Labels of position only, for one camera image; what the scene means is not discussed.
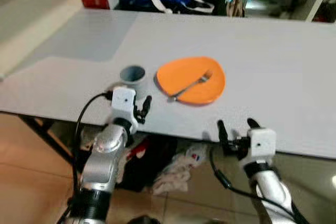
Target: wire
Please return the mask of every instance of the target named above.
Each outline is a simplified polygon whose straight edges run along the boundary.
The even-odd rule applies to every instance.
[[[226,189],[229,189],[229,190],[231,190],[234,193],[237,193],[239,195],[242,195],[242,196],[245,196],[245,197],[248,197],[248,198],[251,198],[251,199],[257,199],[257,200],[266,201],[266,202],[268,202],[268,203],[270,203],[270,204],[272,204],[272,205],[280,208],[281,210],[283,210],[290,217],[292,217],[293,220],[296,223],[301,223],[300,219],[295,214],[293,214],[291,211],[289,211],[288,209],[286,209],[282,205],[276,203],[275,201],[267,199],[265,197],[259,197],[257,195],[254,195],[254,194],[251,194],[251,193],[248,193],[248,192],[245,192],[245,191],[242,191],[242,190],[239,190],[239,189],[233,187],[231,185],[231,182],[226,178],[226,176],[221,172],[221,170],[217,169],[217,167],[216,167],[216,165],[214,163],[214,154],[213,154],[213,152],[214,152],[214,147],[211,148],[210,154],[209,154],[211,168],[213,169],[213,171],[214,171],[215,176],[217,177],[217,179],[222,183],[222,185]]]
[[[73,156],[73,159],[72,159],[72,177],[73,177],[73,186],[74,186],[73,187],[74,191],[73,191],[73,197],[72,198],[75,198],[75,196],[77,195],[78,190],[79,190],[79,188],[78,188],[78,176],[77,176],[77,158],[78,158],[79,149],[80,149],[80,137],[79,137],[80,122],[82,120],[82,117],[83,117],[86,109],[89,107],[91,102],[93,102],[98,97],[105,97],[108,100],[112,100],[112,94],[113,94],[112,91],[107,91],[107,92],[95,95],[85,104],[85,106],[83,107],[83,109],[81,110],[81,112],[79,114],[79,117],[78,117],[78,120],[77,120],[77,123],[76,123],[75,132],[73,134],[73,139],[72,139],[72,142],[73,142],[73,147],[72,147],[72,156]],[[72,208],[72,204],[68,203],[67,209],[64,211],[62,216],[59,218],[59,220],[57,221],[57,224],[61,224],[65,220],[66,216],[70,213],[71,208]]]

